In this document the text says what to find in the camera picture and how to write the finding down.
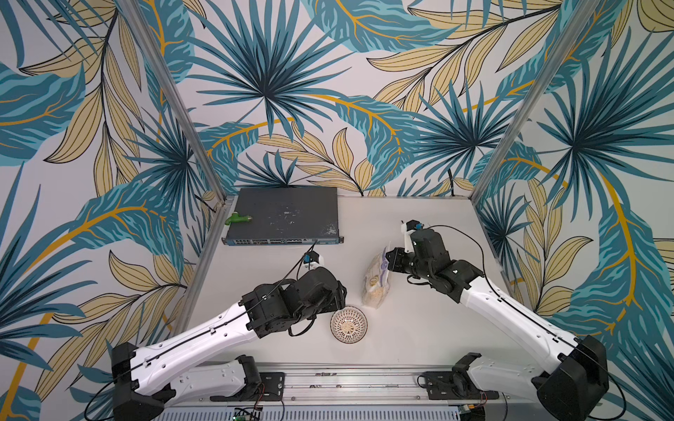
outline yellow leaf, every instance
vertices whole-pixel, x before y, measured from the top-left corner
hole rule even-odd
[[[117,25],[119,25],[119,42],[122,46],[122,53],[131,69],[131,74],[135,79],[138,88],[140,88],[140,65],[138,64],[138,53],[135,49],[135,42],[131,35],[131,29],[127,24],[126,19],[122,17],[117,18]]]
[[[96,195],[99,197],[113,188],[113,168],[110,165],[109,141],[110,133],[104,126],[100,148],[94,160],[94,187],[96,187]]]
[[[466,84],[468,84],[469,88],[477,80],[487,55],[494,48],[498,40],[501,38],[501,35],[503,35],[503,31],[505,30],[506,27],[502,26],[491,31],[482,37],[482,39],[480,39],[477,44],[475,44],[475,47],[473,47],[473,49],[468,54],[464,72],[466,74]],[[461,93],[466,91],[466,84],[464,84],[464,87],[461,89]]]
[[[45,161],[52,164],[64,164],[79,158],[89,148],[94,139],[100,119],[103,116],[100,86],[89,92],[82,105],[75,111],[68,129],[56,152]]]
[[[290,140],[290,138],[287,136],[271,134],[260,136],[257,139],[257,142],[267,146],[274,146],[276,148],[288,148],[300,152],[302,151],[306,152],[307,150],[302,146],[301,143],[299,143],[298,138],[299,136],[297,136],[297,138],[295,138],[295,140],[293,141]]]
[[[157,305],[154,307],[154,312],[152,313],[152,319],[150,320],[150,325],[148,327],[148,330],[145,332],[145,336],[143,337],[143,342],[145,342],[146,339],[152,335],[152,331],[154,331],[154,327],[159,324],[162,320],[162,316],[164,315],[164,312],[166,310],[166,307],[169,305],[171,300],[175,297],[175,294],[178,292],[180,287],[178,285],[176,286],[169,286],[164,288],[164,294],[162,295],[162,298],[159,299],[157,302]]]
[[[157,303],[157,300],[159,299],[161,294],[162,290],[157,289],[151,292],[150,295],[145,299],[145,301],[136,302],[138,307],[136,307],[136,309],[133,311],[133,314],[129,319],[129,323],[127,323],[127,327],[124,329],[122,336],[119,338],[120,344],[128,342],[129,340],[137,336],[138,331],[140,331],[143,328],[143,326],[148,322],[148,320],[150,320],[152,310],[154,309],[154,306]]]
[[[110,320],[105,322],[103,330],[96,336],[96,340],[89,350],[89,355],[87,355],[86,360],[84,361],[85,367],[93,367],[100,357],[103,356],[108,350],[108,346],[105,341],[113,343],[115,338],[119,334],[119,331],[122,330],[124,322],[126,321],[126,316],[131,310],[131,303],[127,304],[123,309],[117,312],[116,315],[112,316]]]
[[[407,112],[419,112],[421,108],[421,96],[423,96],[423,91],[425,89],[424,77],[428,74],[426,71],[425,74],[415,85],[412,87],[410,92],[405,97],[405,103],[402,106],[403,111]]]
[[[449,12],[449,11],[429,11],[421,9],[409,8],[411,14],[426,18],[431,22],[431,25],[440,29],[456,29],[448,39],[464,38],[479,34],[480,32],[498,25],[503,22],[503,18],[496,13],[490,13],[487,17],[487,24],[482,26],[483,12],[481,10],[471,10],[468,17],[468,24],[466,25],[466,12]]]
[[[511,285],[514,285],[513,291],[515,299],[522,305],[524,305],[524,298],[522,297],[522,291],[520,290],[520,282],[524,282],[522,278],[517,278],[514,282],[511,282]]]
[[[499,5],[500,1],[501,0],[491,0],[491,4]],[[564,0],[526,0],[526,9],[547,9],[548,7],[561,5],[563,2]],[[503,0],[503,6],[510,7],[512,9],[524,9],[522,0]]]
[[[318,137],[312,135],[311,133],[309,133],[309,132],[306,131],[306,130],[304,131],[304,136],[300,136],[300,135],[299,135],[299,127],[297,127],[297,123],[295,123],[295,122],[293,121],[293,122],[291,123],[291,125],[293,126],[293,133],[295,134],[295,136],[297,137],[297,139],[302,139],[302,142],[304,142],[304,144],[305,144],[309,149],[311,149],[312,151],[316,152],[317,154],[319,154],[320,156],[322,156],[322,157],[324,158],[325,161],[327,161],[327,162],[329,162],[330,164],[332,164],[332,160],[331,160],[330,157],[328,156],[328,151],[326,151],[325,145],[323,144],[323,142],[321,142],[321,141],[318,139]]]
[[[391,102],[395,100],[405,89],[412,86],[419,78],[423,78],[428,74],[430,69],[424,69],[417,73],[414,76],[403,77],[402,79],[391,82],[390,84],[384,86],[373,98],[377,101],[382,102]]]
[[[536,284],[541,287],[543,283],[541,255],[539,254],[539,248],[534,244],[534,241],[531,239],[531,235],[529,235],[529,231],[526,228],[524,229],[524,250],[526,251],[526,261],[529,263]]]
[[[559,231],[561,231],[561,209],[563,206],[557,207],[557,204],[559,203],[559,200],[563,194],[564,188],[559,189],[557,195],[552,200],[552,203],[550,203],[550,218],[548,219],[547,239],[545,241],[545,250],[543,251],[545,258],[547,258],[548,254],[550,253],[552,244],[555,242],[555,240],[557,240]]]
[[[536,304],[538,304],[539,301],[539,285],[536,283],[531,270],[529,270],[522,261],[519,251],[517,252],[517,263],[520,265],[520,271],[522,272],[522,277],[526,284],[527,295],[529,295],[529,304],[531,304],[532,309],[535,309]]]
[[[461,60],[463,60],[464,53],[468,45],[456,50],[452,53],[452,56],[449,60],[445,62],[440,67],[440,70],[437,71],[435,76],[433,76],[433,82],[431,83],[431,100],[429,101],[431,105],[434,105],[436,102],[440,101],[440,96],[444,96],[447,92],[450,91],[450,85],[456,82],[456,78],[459,76],[459,70],[461,69]]]
[[[368,197],[385,197],[386,193],[384,192],[384,189],[374,189],[374,190],[368,190],[367,196]]]
[[[361,186],[361,190],[367,189],[370,186],[370,183],[372,183],[372,172],[374,169],[375,166],[370,164],[370,161],[368,161],[367,158],[356,165],[354,175],[356,177],[356,183]]]
[[[138,297],[140,297],[140,295],[125,296],[113,293],[102,294],[80,305],[80,310],[84,313],[84,317],[56,314],[53,318],[57,322],[65,323],[67,325],[84,323],[106,315],[117,307],[137,300]]]
[[[611,29],[611,46],[614,46],[615,43],[618,42],[618,40],[620,39],[620,36],[623,34],[625,26],[627,26],[627,21],[630,18],[630,13],[632,12],[633,2],[634,0],[627,0],[625,2],[625,5],[623,6],[623,9],[620,11],[618,18],[613,23],[613,27]]]
[[[73,15],[72,12],[69,11],[69,13],[72,15],[73,20],[77,22],[78,26],[83,28],[86,28],[87,25],[96,26],[103,23],[100,21],[100,18],[89,9],[88,6],[96,10],[96,12],[103,18],[104,22],[112,19],[117,10],[115,7],[115,2],[111,0],[86,0],[86,4],[82,3],[80,0],[75,0],[71,1],[70,4],[80,15],[81,19],[79,19],[76,15]],[[69,22],[60,13],[54,16],[54,18],[56,18],[56,21],[59,23],[69,24]]]
[[[192,10],[194,13],[202,16],[203,18],[206,17],[204,6],[202,6],[199,0],[183,0],[183,4],[187,9]]]
[[[116,141],[111,140],[111,145],[113,147],[113,158],[115,159],[117,170],[121,172],[126,183],[128,183],[138,175],[138,169],[133,165],[133,162],[127,158],[129,154],[125,152]]]
[[[210,226],[210,209],[204,202],[199,202],[199,207],[204,213],[204,225]]]
[[[505,54],[501,65],[497,71],[503,69],[505,66],[511,65],[515,60],[523,56],[527,51],[529,51],[538,41],[542,40],[543,37],[550,31],[552,25],[557,21],[557,16],[559,15],[559,9],[555,10],[552,13],[548,13],[545,17],[537,20],[531,24],[527,29],[525,29],[508,49],[508,52]]]
[[[297,162],[325,162],[323,158],[320,158],[319,156],[316,156],[310,152],[288,151],[288,152],[281,152],[280,155],[281,158],[291,161],[297,159]]]
[[[543,224],[541,223],[541,218],[531,205],[526,207],[526,220],[531,222],[529,229],[531,229],[531,232],[534,234],[534,238],[536,238],[536,241],[538,241],[541,247],[544,247],[545,235],[543,234]]]
[[[183,281],[189,286],[192,283],[192,277],[194,276],[194,269],[189,263],[185,263],[183,266]]]
[[[641,25],[649,32],[674,30],[674,3],[671,0],[639,0]]]
[[[183,305],[185,304],[185,296],[183,295],[180,297],[178,300],[178,303],[173,307],[173,311],[171,312],[171,315],[168,317],[166,320],[166,324],[172,323],[175,319],[180,317],[180,313],[183,312]]]
[[[215,199],[215,192],[211,190],[206,190],[204,191],[204,194],[202,195],[202,199],[205,201],[211,201]]]
[[[447,57],[455,48],[456,46],[454,45],[425,46],[384,57],[383,59],[368,59],[368,62],[379,70],[384,71],[414,70],[437,63]]]
[[[475,186],[473,186],[470,180],[468,179],[455,178],[454,182],[456,183],[456,185],[458,185],[464,190],[473,191],[475,189]]]
[[[154,271],[157,273],[159,279],[167,284],[180,284],[178,271],[173,267],[166,255],[153,255],[152,260],[154,261]]]
[[[445,181],[442,182],[440,187],[436,191],[431,194],[431,196],[440,196],[444,193],[447,193],[450,189],[452,188],[452,182],[449,178],[445,179]]]
[[[660,256],[663,257],[665,263],[674,264],[674,240],[663,238],[655,240],[655,247],[658,249]]]
[[[140,147],[133,142],[137,141],[137,138],[133,130],[131,130],[131,119],[124,111],[124,108],[122,108],[117,98],[115,98],[113,90],[110,89],[110,85],[107,81],[103,83],[103,91],[105,94],[105,100],[108,103],[108,113],[110,114],[110,118],[113,120],[115,131],[129,147],[131,153],[135,157],[139,157]]]
[[[61,381],[65,373],[73,366],[75,361],[82,355],[86,347],[91,344],[96,335],[103,329],[104,323],[95,323],[82,329],[82,336],[71,337],[63,344],[54,355],[49,358],[49,366],[52,371],[44,370],[40,380],[35,386],[35,393],[44,400],[56,385]]]
[[[131,92],[129,92],[129,88],[124,82],[122,72],[119,70],[119,64],[117,63],[112,49],[109,49],[105,56],[105,68],[108,71],[110,83],[114,91],[117,93],[117,96],[122,101],[122,104],[124,104],[131,111],[138,122],[141,122],[140,109],[138,108],[138,104],[135,103]]]
[[[118,259],[111,250],[108,254],[108,263],[115,279],[127,288],[146,292],[159,286],[144,266],[126,263]]]
[[[406,97],[406,96],[403,96],[401,99],[399,99],[399,100],[397,100],[397,101],[395,101],[395,102],[392,102],[392,104],[393,104],[394,106],[397,106],[399,109],[402,110],[402,107],[405,105],[405,100],[406,100],[406,99],[407,99],[407,97]]]
[[[541,223],[543,223],[545,218],[547,218],[547,205],[545,204],[547,192],[545,191],[545,187],[543,187],[538,180],[530,179],[529,191],[531,192],[531,197],[536,205],[536,210],[538,211]]]
[[[550,262],[547,264],[543,285],[549,284],[566,275],[571,267],[571,263],[574,262],[574,258],[576,257],[576,254],[578,254],[578,251],[589,242],[592,242],[592,239],[583,236],[571,237],[563,242],[557,250],[555,250],[550,258]]]
[[[323,179],[346,179],[348,177],[343,173],[333,170],[329,166],[324,165],[298,165],[297,168],[306,172],[307,174],[322,177]]]
[[[538,308],[540,316],[549,317],[556,312],[563,310],[571,304],[571,294],[573,290],[563,286],[554,286],[545,292],[541,298],[541,305]]]
[[[84,81],[88,84],[98,73],[98,69],[100,69],[100,52],[105,44],[104,38],[95,36],[89,37],[89,42],[91,42],[95,50],[92,50],[89,44],[80,38],[75,41],[77,49],[71,46],[63,54],[59,54],[53,59],[36,65],[22,67],[20,70],[28,75],[54,73],[59,77],[73,77],[84,66]]]
[[[115,185],[119,186],[120,184],[126,184],[128,182],[129,182],[129,180],[124,178],[124,174],[122,174],[122,172],[118,168],[117,169],[117,176],[115,177]]]
[[[350,174],[353,165],[353,152],[346,142],[346,127],[339,130],[332,140],[332,153],[335,156],[335,161],[337,161],[337,166]]]
[[[358,187],[350,181],[347,180],[326,180],[326,181],[309,181],[311,184],[322,187],[338,187],[339,189],[355,191],[360,193]]]

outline metal pole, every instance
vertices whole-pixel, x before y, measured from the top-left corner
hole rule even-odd
[[[472,195],[470,195],[470,200],[473,204],[478,203],[482,194],[487,190],[487,185],[496,175],[496,172],[501,166],[501,162],[503,162],[508,150],[510,150],[510,147],[515,143],[515,139],[520,134],[522,126],[524,126],[529,114],[532,112],[539,99],[541,99],[548,85],[552,81],[552,78],[555,77],[557,70],[559,70],[559,67],[566,59],[571,48],[573,48],[576,40],[583,31],[583,28],[585,28],[588,17],[595,11],[599,1],[600,0],[579,0],[569,22],[561,31],[557,44],[553,47],[548,59],[543,63],[534,84],[522,100],[522,106],[517,110],[515,117],[512,119],[512,123],[508,125],[508,130],[505,131],[501,141],[496,146],[496,149],[494,149],[487,167],[478,180]]]
[[[159,46],[155,42],[154,35],[150,31],[150,25],[138,6],[137,0],[118,0],[118,4],[122,8],[123,15],[127,22],[129,22],[131,33],[138,43],[141,52],[143,52],[145,60],[147,60],[157,78],[159,87],[164,92],[164,96],[166,97],[168,105],[171,107],[171,111],[176,116],[189,145],[192,147],[197,162],[202,166],[208,184],[213,192],[215,192],[218,200],[224,203],[226,194],[222,189],[222,186],[220,186],[220,181],[206,155],[204,145],[199,139],[199,134],[194,128],[192,119],[187,112],[187,107],[183,104],[180,93],[178,93],[178,87],[173,81],[169,67],[166,66],[166,61],[164,61],[164,57],[161,55]]]

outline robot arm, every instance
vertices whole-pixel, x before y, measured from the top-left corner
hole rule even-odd
[[[260,377],[251,357],[219,366],[195,366],[239,344],[343,309],[346,288],[319,265],[318,254],[310,251],[305,256],[310,253],[303,262],[310,270],[297,281],[259,285],[213,319],[159,344],[115,347],[115,419],[150,421],[165,404],[198,396],[231,397],[227,400],[253,396]]]
[[[585,420],[609,389],[606,349],[591,336],[582,341],[496,288],[477,267],[452,260],[442,237],[418,221],[402,225],[405,247],[386,254],[389,270],[423,279],[431,288],[472,309],[531,355],[535,364],[505,364],[478,353],[452,370],[458,395],[496,390],[539,401],[558,420]]]

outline blue palm leaf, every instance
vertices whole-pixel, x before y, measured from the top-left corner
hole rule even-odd
[[[187,143],[178,121],[174,119],[171,108],[168,107],[168,116],[161,111],[162,122],[159,123],[150,116],[158,128],[158,131],[144,122],[146,132],[132,127],[135,134],[143,142],[134,142],[156,155],[155,158],[136,158],[128,156],[127,159],[151,164],[151,166],[139,173],[134,179],[145,180],[145,183],[155,185],[164,193],[164,200],[176,212],[180,207],[183,210],[183,221],[187,224],[187,210],[191,219],[195,219],[192,198],[198,191],[204,190],[204,184],[197,173],[194,152]]]
[[[449,102],[439,92],[438,94],[448,116],[421,98],[435,119],[423,115],[418,117],[421,135],[413,150],[417,160],[426,161],[417,167],[412,175],[427,169],[425,179],[437,172],[440,180],[451,169],[452,173],[463,172],[462,177],[468,178],[475,152],[480,150],[479,148],[495,148],[506,132],[515,113],[511,110],[512,102],[506,102],[505,106],[501,106],[501,99],[497,98],[489,109],[485,110],[485,99],[480,89],[477,109],[473,112],[470,92],[466,91],[467,111],[464,112],[452,86],[449,90]]]
[[[6,244],[4,252],[0,255],[0,355],[38,366],[45,370],[51,370],[49,365],[38,354],[23,344],[16,342],[15,339],[24,337],[70,337],[79,336],[79,332],[60,325],[13,326],[30,317],[47,313],[84,316],[76,305],[69,303],[59,304],[54,302],[54,300],[68,292],[85,285],[93,284],[94,282],[75,282],[68,286],[44,292],[45,289],[52,286],[56,281],[87,263],[87,261],[80,261],[45,275],[56,263],[78,249],[73,246],[65,247],[51,258],[45,259],[40,263],[52,241],[64,232],[68,224],[55,228],[21,255],[35,219],[40,197],[39,192],[33,206],[26,214],[24,221],[20,224],[14,236],[5,239],[7,223],[9,222],[22,171],[23,167],[19,169],[14,179],[3,211],[0,214],[0,243]]]
[[[290,179],[293,177],[297,158],[290,163],[287,169],[283,169],[281,153],[277,150],[274,154],[274,169],[272,169],[272,166],[269,163],[270,154],[271,152],[264,154],[264,157],[262,158],[264,166],[253,161],[251,157],[246,154],[246,157],[255,168],[239,162],[239,165],[247,170],[241,173],[240,180],[247,183],[241,185],[241,187],[296,187],[291,185]]]
[[[104,23],[104,19],[98,14],[96,9],[94,9],[89,5],[89,3],[86,0],[80,0],[80,2],[82,3],[82,5],[84,5],[84,7],[88,9],[88,11],[92,12],[94,16],[100,19],[101,23]],[[56,41],[54,41],[54,39],[51,37],[49,31],[42,24],[42,20],[44,18],[37,16],[37,14],[35,13],[34,8],[36,6],[39,10],[41,10],[41,12],[44,13],[47,19],[49,19],[54,24],[54,26],[58,29],[58,31],[60,31],[60,33],[67,40],[70,41],[71,45],[75,48],[75,50],[77,50],[78,52],[80,51],[75,45],[75,42],[70,38],[70,35],[65,30],[65,28],[56,20],[56,17],[52,15],[52,12],[50,12],[49,10],[50,7],[58,12],[59,14],[58,17],[65,20],[65,23],[70,25],[71,29],[74,30],[80,38],[84,39],[92,50],[94,51],[96,50],[93,44],[89,41],[89,38],[84,34],[84,31],[82,30],[81,26],[84,25],[84,27],[89,28],[94,35],[95,32],[93,32],[93,29],[91,28],[89,23],[87,23],[87,20],[82,18],[80,13],[75,10],[73,5],[71,5],[68,0],[34,0],[34,2],[22,0],[17,1],[16,3],[21,7],[21,10],[30,18],[33,24],[35,24],[35,26],[38,27],[40,32],[42,32],[42,34],[49,40],[49,42],[51,42],[59,51],[63,52],[63,50],[61,50]],[[16,14],[9,1],[0,1],[0,14],[5,20],[5,24],[7,24],[7,27],[9,29],[9,34],[11,35],[12,40],[14,41],[14,48],[16,49],[17,67],[21,67],[24,63],[25,58],[24,40],[19,22],[17,21],[16,18]]]
[[[559,200],[561,206],[571,194],[574,198],[573,218],[578,210],[581,194],[584,194],[588,212],[592,216],[592,192],[596,191],[603,211],[608,208],[604,190],[605,179],[617,191],[620,200],[628,202],[627,192],[618,179],[616,172],[624,172],[653,180],[664,180],[630,164],[628,160],[650,160],[674,164],[674,160],[661,155],[639,152],[633,149],[640,146],[674,145],[674,135],[667,132],[674,125],[651,125],[649,120],[674,109],[672,104],[657,106],[668,95],[674,93],[674,69],[665,71],[667,64],[674,60],[674,53],[659,59],[663,51],[670,51],[670,34],[656,46],[647,57],[641,57],[650,35],[637,51],[627,60],[630,47],[631,30],[627,31],[625,42],[615,62],[609,68],[611,43],[609,41],[596,80],[590,85],[589,64],[583,62],[582,95],[576,95],[576,84],[568,78],[566,88],[569,102],[554,92],[561,110],[560,121],[550,110],[546,110],[551,125],[539,125],[555,139],[568,148],[557,161],[550,173],[541,181],[544,183],[555,175],[555,181],[549,192],[552,200],[562,184],[567,181],[567,189]]]
[[[496,196],[489,200],[482,200],[477,205],[480,221],[509,279],[517,278],[520,273],[520,266],[511,245],[515,242],[510,236],[530,224],[530,222],[519,222],[529,203],[524,200],[524,196],[513,200],[514,187],[514,185],[510,187],[508,196],[505,194],[504,187]]]
[[[194,14],[205,28],[209,29],[220,44],[222,50],[203,40],[190,37],[191,44],[201,48],[212,59],[193,58],[193,63],[214,71],[219,76],[188,75],[195,79],[208,80],[234,89],[203,90],[202,94],[217,95],[220,99],[206,105],[232,104],[257,100],[264,102],[267,124],[270,132],[275,123],[281,123],[286,134],[292,139],[293,130],[289,118],[294,119],[301,135],[304,123],[308,121],[319,125],[309,114],[328,117],[316,106],[330,108],[330,103],[321,98],[325,95],[338,95],[336,92],[316,85],[325,82],[339,73],[317,76],[316,73],[336,63],[343,57],[332,59],[316,66],[339,42],[324,41],[322,36],[308,46],[304,46],[312,28],[308,25],[295,37],[295,26],[299,14],[299,0],[293,1],[286,17],[286,2],[267,0],[264,10],[264,22],[261,19],[257,3],[249,2],[250,25],[246,22],[236,2],[233,2],[234,21],[210,0],[206,0],[225,28],[225,33],[216,28],[206,18]],[[272,30],[272,14],[277,13],[276,31]]]

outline mounting plate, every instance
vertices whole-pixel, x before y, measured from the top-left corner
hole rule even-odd
[[[264,395],[262,395],[261,401],[276,402],[283,399],[283,389],[286,385],[286,373],[266,372],[260,373],[259,377],[264,385]]]
[[[451,386],[451,371],[427,371],[424,373],[424,375],[428,375],[428,377],[426,377],[426,392],[428,393],[428,399],[431,401],[465,401],[468,399],[481,400],[479,391],[469,393],[467,397],[456,395]],[[446,381],[447,383],[438,383],[437,381],[431,379],[439,379],[440,381]],[[487,399],[499,399],[499,393],[496,391],[489,390],[485,393],[487,394]]]

